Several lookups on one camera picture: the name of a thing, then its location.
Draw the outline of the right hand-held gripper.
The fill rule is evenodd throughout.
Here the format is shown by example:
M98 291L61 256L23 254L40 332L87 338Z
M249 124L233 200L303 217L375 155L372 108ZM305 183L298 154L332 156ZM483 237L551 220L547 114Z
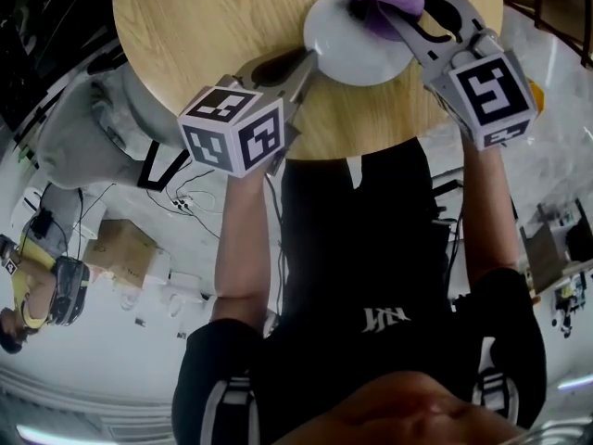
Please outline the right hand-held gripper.
M449 35L433 36L390 5L379 12L400 35L426 75L430 90L477 150L524 136L539 110L524 71L510 49L469 0L424 0L424 10ZM458 43L474 38L461 49Z

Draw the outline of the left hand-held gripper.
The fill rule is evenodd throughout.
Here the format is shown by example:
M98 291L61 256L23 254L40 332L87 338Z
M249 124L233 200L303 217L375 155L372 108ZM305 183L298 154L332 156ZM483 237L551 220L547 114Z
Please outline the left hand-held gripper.
M243 178L283 159L298 137L284 107L302 104L318 59L304 46L275 51L203 88L177 119L193 161ZM283 98L272 93L277 87L284 87Z

